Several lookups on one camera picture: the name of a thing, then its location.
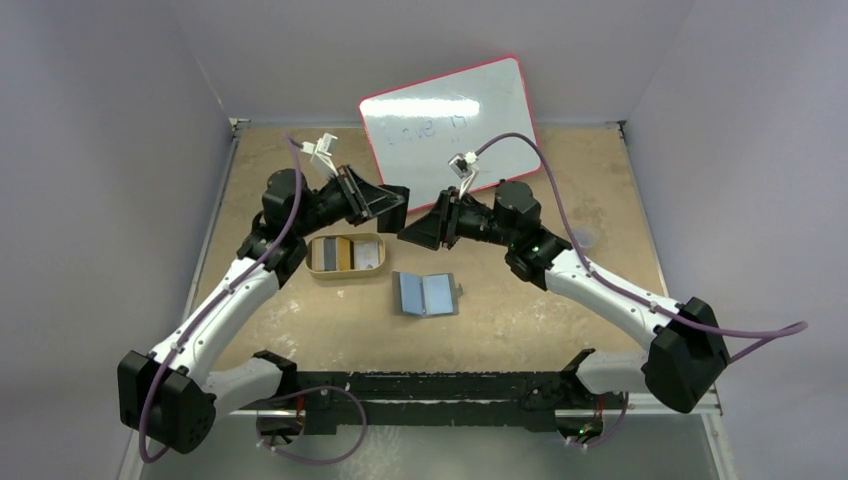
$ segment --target whiteboard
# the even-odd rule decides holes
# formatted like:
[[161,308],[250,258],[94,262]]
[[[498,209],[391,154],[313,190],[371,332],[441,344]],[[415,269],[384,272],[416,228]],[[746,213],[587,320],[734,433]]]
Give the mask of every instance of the whiteboard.
[[[535,141],[518,60],[506,57],[363,99],[359,113],[383,183],[409,187],[409,210],[432,205],[460,179],[448,166],[457,153],[506,132]],[[532,173],[539,158],[505,139],[480,156],[474,189]]]

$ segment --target wooden table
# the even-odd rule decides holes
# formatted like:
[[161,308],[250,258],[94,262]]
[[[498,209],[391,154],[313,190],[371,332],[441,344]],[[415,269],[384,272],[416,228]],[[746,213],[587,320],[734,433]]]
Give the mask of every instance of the wooden table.
[[[324,131],[339,137],[333,157],[337,164],[348,163],[367,180],[379,183],[363,130],[289,132],[296,139],[314,141]],[[291,166],[284,132],[254,127],[244,133],[200,278],[198,303],[234,259],[251,219],[261,209],[268,176]],[[653,244],[618,132],[543,128],[538,135],[569,220],[600,233],[589,255],[630,281],[662,292]],[[320,175],[306,158],[301,163],[309,185],[320,187]],[[524,181],[542,204],[544,224],[564,237],[544,171]],[[475,197],[491,205],[492,191]],[[408,222],[419,216],[411,215]],[[321,233],[375,229],[373,221],[358,229],[341,222]],[[463,239],[450,251],[433,252],[390,235],[383,238],[389,262],[383,274],[326,282],[299,269],[245,324],[217,369],[237,366],[254,352],[269,349],[298,362],[301,370],[554,370],[589,346],[608,351],[638,348],[622,331],[581,305],[519,281],[504,263],[501,247]],[[391,270],[453,272],[465,292],[459,315],[428,319],[394,315]]]

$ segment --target white backdrop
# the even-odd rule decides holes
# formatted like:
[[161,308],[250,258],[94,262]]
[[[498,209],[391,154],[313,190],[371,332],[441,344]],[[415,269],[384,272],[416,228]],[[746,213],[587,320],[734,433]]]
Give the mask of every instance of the white backdrop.
[[0,5],[0,476],[115,478],[116,368],[179,321],[229,123],[165,0]]
[[515,53],[542,121],[627,118],[693,0],[174,0],[231,117],[359,122],[366,95]]
[[811,325],[719,381],[744,479],[848,478],[845,45],[843,1],[699,0],[627,130],[671,293]]

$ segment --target cable connector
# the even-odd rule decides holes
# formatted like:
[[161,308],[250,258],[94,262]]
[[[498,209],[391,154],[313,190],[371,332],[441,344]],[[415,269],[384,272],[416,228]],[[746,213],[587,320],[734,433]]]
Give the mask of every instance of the cable connector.
[[457,153],[448,161],[453,172],[462,179],[462,183],[459,184],[459,198],[462,198],[471,189],[471,184],[474,183],[474,179],[480,173],[480,169],[477,168],[475,163],[477,163],[477,154],[473,151],[465,154]]
[[311,155],[309,163],[328,179],[339,176],[339,171],[336,170],[330,158],[333,156],[336,140],[338,137],[335,135],[325,133],[316,143],[303,142],[303,147],[300,149],[301,152]]

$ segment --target beige table surface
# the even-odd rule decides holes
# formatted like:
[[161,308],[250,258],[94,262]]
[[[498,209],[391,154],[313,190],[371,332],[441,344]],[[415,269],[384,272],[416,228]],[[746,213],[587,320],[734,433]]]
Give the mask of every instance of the beige table surface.
[[[337,164],[350,164],[365,179],[379,183],[362,129],[288,131],[296,139],[314,141],[325,130],[339,137],[334,153]],[[291,166],[285,131],[253,127],[244,133],[196,303],[211,292],[235,258],[251,219],[261,209],[268,176]],[[590,225],[600,233],[590,257],[648,290],[662,292],[656,255],[618,132],[542,128],[538,136],[569,219],[574,226]],[[320,187],[322,180],[305,156],[301,163],[310,187]],[[565,237],[544,171],[524,181],[542,203],[544,224]],[[492,190],[475,197],[491,205]],[[408,222],[419,216],[411,215]],[[341,222],[320,233],[375,229],[374,221],[358,228]],[[217,369],[235,367],[254,352],[269,349],[296,361],[301,370],[553,370],[589,346],[608,351],[638,348],[622,331],[581,305],[519,281],[504,263],[501,247],[462,239],[450,251],[433,252],[391,235],[383,238],[389,265],[378,277],[322,282],[302,266],[248,320]],[[459,300],[459,315],[429,319],[394,315],[391,270],[453,272],[465,292]]]

